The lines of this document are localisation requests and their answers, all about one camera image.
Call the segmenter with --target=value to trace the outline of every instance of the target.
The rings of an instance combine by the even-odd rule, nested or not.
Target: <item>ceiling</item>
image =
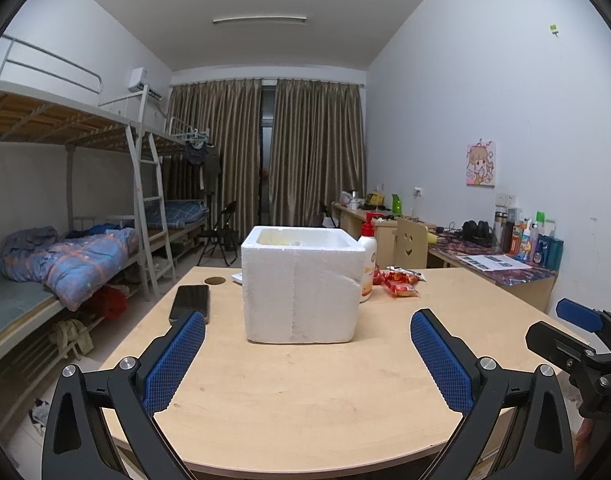
[[[366,70],[423,0],[95,0],[172,70],[216,65],[332,65]],[[253,14],[307,25],[230,23]]]

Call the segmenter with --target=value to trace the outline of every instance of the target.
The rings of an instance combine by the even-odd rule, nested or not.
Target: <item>mattress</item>
[[[166,200],[166,223],[168,229],[185,229],[186,225],[194,224],[208,215],[208,208],[201,202],[186,200]],[[163,229],[161,222],[161,207],[158,203],[148,206],[146,219],[149,229]]]
[[[0,341],[55,301],[42,283],[0,280]]]

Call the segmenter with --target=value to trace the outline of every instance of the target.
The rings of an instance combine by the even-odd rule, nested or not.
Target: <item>wooden bed slats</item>
[[[34,97],[0,91],[0,141],[59,144],[129,153],[126,124]],[[179,153],[183,145],[156,136],[162,154]],[[144,151],[150,152],[147,145]]]

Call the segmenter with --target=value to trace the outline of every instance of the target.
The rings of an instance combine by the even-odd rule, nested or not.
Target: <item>smartphone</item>
[[[207,323],[210,319],[210,286],[180,285],[172,303],[170,324],[177,321],[185,310],[200,312]]]

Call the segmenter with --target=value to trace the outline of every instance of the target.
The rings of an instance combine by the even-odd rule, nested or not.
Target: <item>box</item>
[[[257,226],[241,248],[246,336],[338,343],[359,316],[365,249],[341,229]]]

